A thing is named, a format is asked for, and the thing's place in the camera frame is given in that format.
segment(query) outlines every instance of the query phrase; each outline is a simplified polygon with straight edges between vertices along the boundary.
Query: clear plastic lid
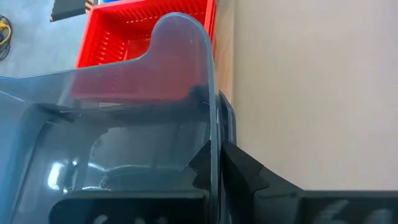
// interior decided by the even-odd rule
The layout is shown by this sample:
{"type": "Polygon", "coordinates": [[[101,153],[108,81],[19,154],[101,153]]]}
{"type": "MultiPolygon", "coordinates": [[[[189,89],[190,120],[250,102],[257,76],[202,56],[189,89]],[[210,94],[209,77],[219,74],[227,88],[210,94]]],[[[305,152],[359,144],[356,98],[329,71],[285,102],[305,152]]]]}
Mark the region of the clear plastic lid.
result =
{"type": "Polygon", "coordinates": [[[218,135],[211,53],[202,25],[171,13],[140,58],[0,78],[0,223],[48,223],[70,192],[169,189],[218,135]]]}

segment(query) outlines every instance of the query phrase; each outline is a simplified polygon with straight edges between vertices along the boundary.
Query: beige wall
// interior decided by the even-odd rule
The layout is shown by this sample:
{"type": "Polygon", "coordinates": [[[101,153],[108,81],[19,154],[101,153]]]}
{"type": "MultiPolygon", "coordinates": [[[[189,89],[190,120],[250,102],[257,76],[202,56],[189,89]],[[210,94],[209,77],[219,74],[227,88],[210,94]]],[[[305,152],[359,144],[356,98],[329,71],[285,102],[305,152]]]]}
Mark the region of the beige wall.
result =
{"type": "Polygon", "coordinates": [[[237,0],[238,144],[305,189],[398,190],[398,1],[237,0]]]}

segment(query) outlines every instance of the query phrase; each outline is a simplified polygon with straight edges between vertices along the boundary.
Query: red plastic crate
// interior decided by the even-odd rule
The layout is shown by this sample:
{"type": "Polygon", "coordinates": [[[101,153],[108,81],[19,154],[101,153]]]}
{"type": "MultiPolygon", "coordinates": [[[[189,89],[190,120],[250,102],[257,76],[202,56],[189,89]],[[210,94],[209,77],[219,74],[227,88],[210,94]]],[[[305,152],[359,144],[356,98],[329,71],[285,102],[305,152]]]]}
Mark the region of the red plastic crate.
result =
{"type": "Polygon", "coordinates": [[[215,0],[118,1],[91,11],[76,68],[141,56],[149,47],[155,23],[170,12],[186,13],[202,23],[215,47],[215,0]]]}

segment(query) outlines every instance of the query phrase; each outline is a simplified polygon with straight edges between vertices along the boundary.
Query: yellow cable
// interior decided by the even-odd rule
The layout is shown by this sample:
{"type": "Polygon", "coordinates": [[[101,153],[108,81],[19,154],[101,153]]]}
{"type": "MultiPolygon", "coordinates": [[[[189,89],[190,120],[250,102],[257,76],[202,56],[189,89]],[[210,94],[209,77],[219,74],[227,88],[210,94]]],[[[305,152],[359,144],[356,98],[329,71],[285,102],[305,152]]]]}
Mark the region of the yellow cable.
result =
{"type": "Polygon", "coordinates": [[[11,27],[9,27],[7,24],[0,24],[0,29],[1,28],[8,28],[8,35],[7,37],[2,40],[2,42],[0,42],[0,45],[4,44],[5,42],[7,42],[7,40],[10,38],[11,36],[11,27]]]}

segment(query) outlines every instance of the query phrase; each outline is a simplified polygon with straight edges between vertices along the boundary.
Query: gray concrete floor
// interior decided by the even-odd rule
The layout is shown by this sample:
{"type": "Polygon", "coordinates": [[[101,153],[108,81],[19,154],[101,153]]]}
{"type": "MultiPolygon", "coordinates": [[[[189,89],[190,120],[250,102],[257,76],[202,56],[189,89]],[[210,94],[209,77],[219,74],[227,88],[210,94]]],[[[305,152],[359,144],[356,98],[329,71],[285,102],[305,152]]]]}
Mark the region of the gray concrete floor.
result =
{"type": "Polygon", "coordinates": [[[0,0],[0,14],[13,28],[0,76],[25,77],[75,66],[87,15],[50,22],[52,6],[53,0],[0,0]]]}

